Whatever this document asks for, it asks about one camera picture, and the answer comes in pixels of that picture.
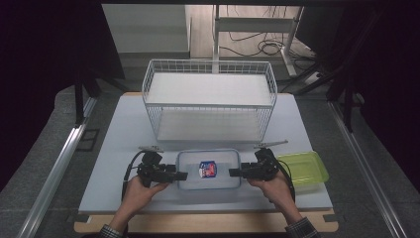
wire rack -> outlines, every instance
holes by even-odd
[[[277,96],[266,61],[153,59],[142,91],[158,141],[260,142]]]

label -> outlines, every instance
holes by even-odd
[[[217,174],[216,163],[214,161],[201,162],[198,172],[202,179],[215,178]]]

clear plastic container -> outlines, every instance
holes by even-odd
[[[178,187],[185,190],[237,188],[241,178],[230,177],[229,169],[237,169],[240,164],[240,155],[234,149],[182,151],[176,167],[188,172],[188,179],[179,181]]]
[[[329,179],[328,172],[316,152],[283,155],[277,159],[289,166],[293,184],[296,186],[325,182]]]

black cable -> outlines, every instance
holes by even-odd
[[[283,163],[287,167],[287,171],[289,173],[289,176],[290,176],[290,178],[292,178],[292,176],[291,176],[291,170],[290,170],[290,167],[288,166],[288,164],[286,162],[284,162],[284,161],[281,161],[281,160],[278,160],[278,161],[281,162],[281,163]]]
[[[284,7],[283,19],[286,17],[287,6]],[[281,33],[281,42],[284,42],[284,33]]]
[[[215,9],[215,5],[213,5],[213,7],[212,7],[212,19],[214,19],[214,9]],[[271,6],[269,6],[269,7],[267,8],[267,10],[264,12],[263,16],[264,16],[267,12],[270,12],[270,10],[271,10]],[[287,10],[287,7],[285,7],[285,8],[284,8],[284,11],[283,11],[283,18],[285,18],[286,10]],[[274,7],[274,10],[273,10],[273,12],[272,12],[272,14],[271,14],[271,17],[274,17],[274,15],[275,15],[275,11],[276,11],[276,7]],[[229,16],[229,5],[227,5],[227,16]],[[263,37],[263,40],[262,40],[262,41],[260,41],[260,42],[258,43],[258,49],[259,49],[259,51],[258,51],[258,52],[256,52],[256,53],[254,53],[254,54],[245,55],[245,54],[242,54],[242,53],[236,52],[235,50],[230,49],[230,48],[227,48],[227,47],[221,47],[221,46],[219,46],[219,48],[220,48],[220,49],[223,49],[223,50],[226,50],[226,51],[230,51],[230,52],[232,52],[232,53],[234,53],[234,54],[236,54],[236,55],[238,55],[238,56],[241,56],[241,57],[254,57],[254,56],[257,56],[257,55],[259,55],[259,54],[261,54],[261,53],[263,53],[263,54],[265,54],[265,55],[267,55],[267,56],[271,56],[271,57],[272,57],[272,56],[277,55],[277,54],[281,51],[281,48],[284,46],[284,42],[283,42],[283,40],[284,40],[284,38],[283,38],[283,34],[282,34],[282,40],[281,40],[281,42],[280,42],[280,41],[276,41],[276,40],[275,40],[275,39],[276,39],[276,36],[275,36],[275,39],[268,39],[268,38],[267,38],[267,33],[258,33],[258,34],[254,34],[254,35],[251,35],[251,36],[249,36],[249,37],[242,38],[242,39],[233,39],[233,38],[232,38],[232,36],[231,36],[231,34],[230,34],[230,36],[231,36],[231,40],[232,40],[232,41],[238,42],[238,41],[247,40],[247,39],[250,39],[250,38],[253,38],[253,37],[256,37],[256,36],[262,35],[262,34],[265,34],[265,35],[264,35],[264,37]],[[212,37],[213,37],[213,41],[214,41],[214,40],[215,40],[215,39],[214,39],[214,21],[212,21]],[[274,53],[270,53],[270,52],[268,52],[268,51],[266,50],[266,49],[267,49],[267,48],[269,48],[269,47],[275,47],[275,48],[277,48],[277,51],[275,51]],[[297,65],[297,64],[296,64],[296,62],[295,62],[295,60],[315,60],[314,58],[310,58],[310,57],[303,57],[303,56],[301,56],[301,55],[299,55],[299,54],[295,53],[292,49],[290,49],[289,54],[291,55],[291,60],[293,60],[293,63],[294,63],[295,65]],[[299,75],[297,78],[289,78],[289,79],[282,80],[281,82],[282,82],[282,83],[286,83],[286,82],[293,83],[294,81],[296,81],[297,79],[299,79],[301,76],[306,75],[307,73],[305,73],[305,72],[306,72],[306,71],[311,70],[314,66],[315,66],[315,62],[314,62],[314,64],[313,64],[312,66],[310,66],[310,67],[308,67],[308,68],[306,68],[306,69],[304,69],[304,68],[302,68],[302,67],[298,66],[298,68],[299,68],[299,69],[304,70],[304,71],[303,71],[303,73],[301,73],[301,75]]]
[[[124,199],[124,195],[126,194],[126,190],[127,190],[127,183],[129,181],[129,177],[130,177],[130,173],[131,170],[133,169],[133,164],[134,161],[136,160],[136,158],[141,154],[144,153],[145,151],[139,151],[136,153],[136,155],[133,157],[132,161],[128,164],[127,166],[127,170],[126,173],[124,174],[124,180],[123,180],[123,190],[122,190],[122,195],[121,195],[121,200]],[[126,238],[127,234],[129,232],[129,224],[127,224],[126,228],[124,228],[124,232],[123,232],[123,237]]]
[[[271,11],[271,6],[268,6],[268,7],[266,8],[265,12],[263,12],[262,16],[265,16],[265,14],[266,14],[267,12],[270,12],[270,11]]]
[[[227,17],[229,17],[229,5],[226,5],[226,15],[227,15]],[[247,39],[250,39],[250,38],[254,38],[254,37],[259,36],[261,34],[263,34],[263,33],[257,33],[257,34],[254,34],[254,35],[251,35],[251,36],[248,36],[248,37],[245,37],[245,38],[233,39],[231,32],[229,32],[229,38],[234,42],[240,42],[240,41],[244,41],[244,40],[247,40]]]
[[[297,77],[292,78],[291,82],[289,84],[287,84],[285,87],[283,87],[280,90],[281,92],[284,92],[285,89],[287,89],[289,86],[293,85],[293,83],[297,82],[298,80],[304,78],[305,76],[307,76],[309,73],[313,72],[317,67],[319,66],[319,62],[315,61],[314,64],[312,64],[309,68],[307,68],[306,70],[304,70],[303,72],[301,72]]]
[[[236,10],[237,5],[234,5],[234,11],[237,13],[237,15],[239,16],[238,11]]]
[[[297,68],[299,68],[299,69],[301,69],[301,70],[307,70],[308,68],[310,68],[311,66],[309,66],[309,67],[306,67],[306,68],[303,68],[303,67],[301,67],[301,66],[299,66],[298,64],[297,64],[297,62],[298,61],[314,61],[314,59],[295,59],[294,61],[293,61],[293,66],[295,66],[295,67],[297,67]]]
[[[291,178],[290,168],[289,168],[289,166],[285,162],[282,162],[282,163],[284,163],[287,166],[287,169],[288,169],[289,174],[287,175],[287,171],[284,169],[283,166],[280,166],[279,169],[281,170],[281,172],[284,174],[284,176],[286,178],[287,185],[288,185],[288,187],[290,189],[290,195],[291,195],[293,201],[296,201],[296,191],[294,189],[293,180]]]
[[[277,6],[274,6],[274,11],[272,11],[272,15],[271,15],[272,18],[274,17],[275,9],[277,9]]]
[[[265,40],[266,43],[270,43],[271,46],[273,46],[273,44],[278,45],[278,47],[281,49],[281,47],[284,46],[284,44],[282,42],[279,41],[275,41],[273,39],[270,40]],[[303,57],[301,55],[299,55],[298,53],[294,52],[293,50],[289,50],[289,54],[291,55],[291,60],[293,60],[293,64],[296,64],[297,60],[308,60],[308,61],[314,61],[314,63],[307,67],[307,68],[302,68],[300,66],[298,66],[299,69],[302,69],[303,71],[295,78],[289,78],[289,79],[284,79],[284,80],[276,80],[277,84],[279,83],[294,83],[295,81],[299,80],[300,78],[306,76],[307,74],[309,74],[309,72],[313,71],[314,69],[316,69],[318,67],[317,61],[315,60],[315,58],[312,57]]]

plastic lid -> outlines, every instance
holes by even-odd
[[[293,184],[296,186],[325,182],[330,177],[316,152],[282,155],[277,159],[289,166]]]

